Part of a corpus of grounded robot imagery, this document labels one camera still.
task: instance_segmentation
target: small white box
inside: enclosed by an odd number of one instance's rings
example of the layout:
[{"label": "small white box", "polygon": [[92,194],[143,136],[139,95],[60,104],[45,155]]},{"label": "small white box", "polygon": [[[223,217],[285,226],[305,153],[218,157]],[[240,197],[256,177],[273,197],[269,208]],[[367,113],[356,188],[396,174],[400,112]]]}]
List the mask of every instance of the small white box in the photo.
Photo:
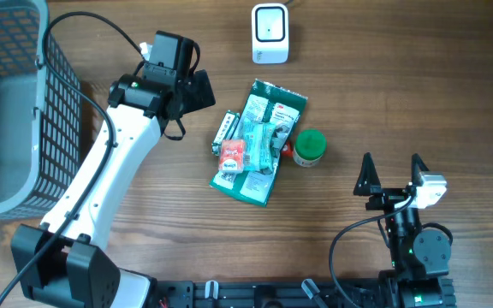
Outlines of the small white box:
[{"label": "small white box", "polygon": [[258,4],[252,9],[252,60],[257,64],[288,59],[288,9],[282,3]]}]

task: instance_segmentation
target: camera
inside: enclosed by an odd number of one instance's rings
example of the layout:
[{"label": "camera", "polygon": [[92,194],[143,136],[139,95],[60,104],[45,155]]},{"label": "camera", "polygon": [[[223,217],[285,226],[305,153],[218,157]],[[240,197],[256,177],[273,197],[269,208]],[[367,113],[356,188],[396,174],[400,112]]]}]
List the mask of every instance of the camera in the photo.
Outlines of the camera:
[{"label": "camera", "polygon": [[[194,50],[197,59],[191,67]],[[216,103],[206,71],[195,72],[199,59],[197,43],[157,31],[150,56],[141,63],[144,66],[142,77],[124,74],[115,81],[110,88],[108,104],[114,108],[126,104],[144,110],[144,116],[155,116],[161,134],[169,121],[175,120],[184,134],[180,123],[183,115]]]}]

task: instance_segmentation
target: wooden tabletop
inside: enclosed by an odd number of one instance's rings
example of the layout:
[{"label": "wooden tabletop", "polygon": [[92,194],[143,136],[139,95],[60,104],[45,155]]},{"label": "wooden tabletop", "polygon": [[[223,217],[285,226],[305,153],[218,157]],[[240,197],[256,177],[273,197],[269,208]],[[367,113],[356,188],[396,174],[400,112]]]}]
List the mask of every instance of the wooden tabletop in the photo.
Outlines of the wooden tabletop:
[{"label": "wooden tabletop", "polygon": [[[113,261],[160,280],[327,280],[332,238],[377,214],[352,195],[363,154],[372,153],[385,187],[404,187],[417,152],[448,180],[442,201],[420,215],[454,233],[449,277],[459,306],[493,306],[493,1],[296,0],[289,61],[267,66],[251,59],[256,3],[50,3],[52,17],[92,11],[137,43],[157,30],[194,39],[217,98],[184,117],[182,142],[161,139],[141,164],[113,223]],[[111,81],[139,60],[114,30],[86,17],[54,34],[101,104]],[[317,128],[329,145],[316,168],[281,161],[267,208],[208,185],[217,172],[210,143],[225,111],[241,111],[255,78],[308,96],[296,134]],[[39,219],[0,222],[0,292],[15,274],[9,242],[20,223]],[[340,277],[386,269],[389,250],[375,223],[337,246]],[[41,305],[16,288],[6,306]]]}]

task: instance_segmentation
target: basket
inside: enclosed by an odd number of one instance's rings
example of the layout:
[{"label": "basket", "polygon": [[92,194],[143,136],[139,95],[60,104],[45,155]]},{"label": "basket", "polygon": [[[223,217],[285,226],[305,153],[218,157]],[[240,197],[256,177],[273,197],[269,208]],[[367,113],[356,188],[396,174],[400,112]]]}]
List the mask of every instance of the basket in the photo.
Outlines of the basket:
[{"label": "basket", "polygon": [[[42,65],[42,0],[0,0],[0,219],[42,216],[80,166],[80,97]],[[49,61],[80,82],[55,39]]]}]

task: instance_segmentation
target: brown surface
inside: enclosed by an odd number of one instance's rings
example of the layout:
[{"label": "brown surface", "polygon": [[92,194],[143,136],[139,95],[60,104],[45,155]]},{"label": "brown surface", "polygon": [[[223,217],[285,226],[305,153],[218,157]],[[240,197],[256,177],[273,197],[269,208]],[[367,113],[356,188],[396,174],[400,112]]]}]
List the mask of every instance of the brown surface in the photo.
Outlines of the brown surface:
[{"label": "brown surface", "polygon": [[[184,141],[162,140],[142,163],[107,252],[119,266],[163,280],[328,278],[332,237],[374,214],[352,195],[362,155],[371,151],[382,183],[399,187],[418,152],[448,179],[446,197],[421,216],[454,232],[459,305],[493,306],[493,1],[296,1],[290,61],[276,66],[251,60],[255,1],[50,4],[53,17],[100,13],[138,43],[158,29],[195,39],[217,97],[217,106],[184,118]],[[98,21],[64,22],[55,35],[99,102],[139,60]],[[316,127],[329,141],[320,167],[283,160],[266,209],[208,186],[217,166],[211,139],[225,110],[241,110],[254,78],[307,95],[299,130]],[[15,273],[9,240],[19,223],[0,222],[0,291]],[[376,224],[338,249],[340,276],[389,268]],[[6,304],[35,305],[18,290]]]}]

